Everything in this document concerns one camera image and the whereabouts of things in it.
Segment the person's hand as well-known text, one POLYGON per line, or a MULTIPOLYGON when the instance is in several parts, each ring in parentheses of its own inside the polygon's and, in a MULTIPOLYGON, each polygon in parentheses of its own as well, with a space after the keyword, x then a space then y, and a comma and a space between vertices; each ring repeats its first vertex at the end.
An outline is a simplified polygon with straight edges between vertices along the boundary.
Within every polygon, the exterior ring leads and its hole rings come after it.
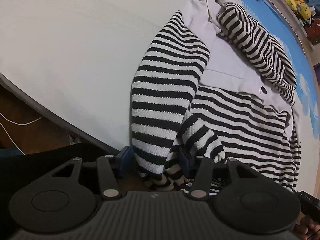
POLYGON ((319 229, 319 223, 315 222, 310 216, 300 213, 292 233, 301 240, 319 240, 319 229))

